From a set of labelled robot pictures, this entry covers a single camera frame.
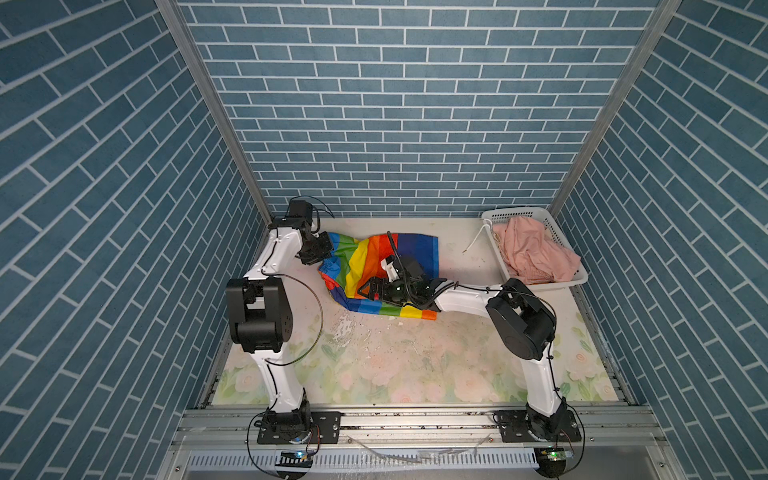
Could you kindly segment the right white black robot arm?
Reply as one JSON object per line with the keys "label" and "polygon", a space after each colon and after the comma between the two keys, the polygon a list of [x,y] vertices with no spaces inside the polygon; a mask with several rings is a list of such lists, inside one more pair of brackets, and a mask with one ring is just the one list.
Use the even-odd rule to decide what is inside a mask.
{"label": "right white black robot arm", "polygon": [[411,257],[382,261],[384,275],[367,280],[358,294],[369,300],[434,312],[461,312],[488,318],[502,343],[522,362],[531,434],[553,441],[568,423],[568,406],[556,386],[551,345],[556,336],[554,308],[520,280],[474,286],[429,278]]}

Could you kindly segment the white plastic laundry basket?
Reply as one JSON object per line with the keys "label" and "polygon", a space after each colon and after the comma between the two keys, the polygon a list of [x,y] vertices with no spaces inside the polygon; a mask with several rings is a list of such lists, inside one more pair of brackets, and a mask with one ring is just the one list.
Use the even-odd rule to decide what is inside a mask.
{"label": "white plastic laundry basket", "polygon": [[489,240],[503,279],[520,280],[534,292],[588,281],[581,257],[547,209],[501,208],[482,213],[481,220],[480,233]]}

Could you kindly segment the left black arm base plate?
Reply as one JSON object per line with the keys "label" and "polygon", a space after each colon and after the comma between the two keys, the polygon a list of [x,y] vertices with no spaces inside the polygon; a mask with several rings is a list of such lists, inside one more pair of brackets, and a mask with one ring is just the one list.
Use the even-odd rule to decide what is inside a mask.
{"label": "left black arm base plate", "polygon": [[342,413],[339,411],[312,411],[264,414],[256,423],[259,445],[288,445],[305,443],[337,444]]}

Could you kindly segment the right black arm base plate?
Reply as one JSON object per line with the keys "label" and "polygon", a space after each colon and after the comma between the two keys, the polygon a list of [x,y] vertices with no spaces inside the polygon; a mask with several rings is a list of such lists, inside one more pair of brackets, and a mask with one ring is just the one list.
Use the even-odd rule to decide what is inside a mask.
{"label": "right black arm base plate", "polygon": [[567,407],[561,407],[552,416],[542,415],[530,408],[499,410],[493,413],[492,421],[504,443],[576,443],[583,439],[581,424]]}

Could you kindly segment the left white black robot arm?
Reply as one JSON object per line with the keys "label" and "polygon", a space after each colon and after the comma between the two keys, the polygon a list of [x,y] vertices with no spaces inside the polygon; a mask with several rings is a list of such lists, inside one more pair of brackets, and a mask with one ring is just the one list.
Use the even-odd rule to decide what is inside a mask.
{"label": "left white black robot arm", "polygon": [[268,442],[297,443],[314,430],[306,391],[293,368],[297,361],[285,350],[293,314],[284,280],[293,260],[311,266],[330,257],[332,242],[320,225],[319,209],[306,197],[290,200],[284,215],[269,224],[255,264],[225,288],[231,340],[255,361],[269,395],[259,417]]}

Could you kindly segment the rainbow striped shorts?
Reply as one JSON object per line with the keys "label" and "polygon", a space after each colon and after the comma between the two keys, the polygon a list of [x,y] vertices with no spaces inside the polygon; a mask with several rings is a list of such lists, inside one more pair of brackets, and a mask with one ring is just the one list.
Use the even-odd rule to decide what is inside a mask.
{"label": "rainbow striped shorts", "polygon": [[439,274],[439,242],[434,236],[413,233],[374,235],[358,240],[351,236],[329,234],[331,256],[323,260],[318,273],[332,299],[351,312],[433,321],[437,313],[412,306],[394,306],[380,300],[365,299],[358,294],[370,278],[387,279],[382,262],[394,254],[411,257],[430,278]]}

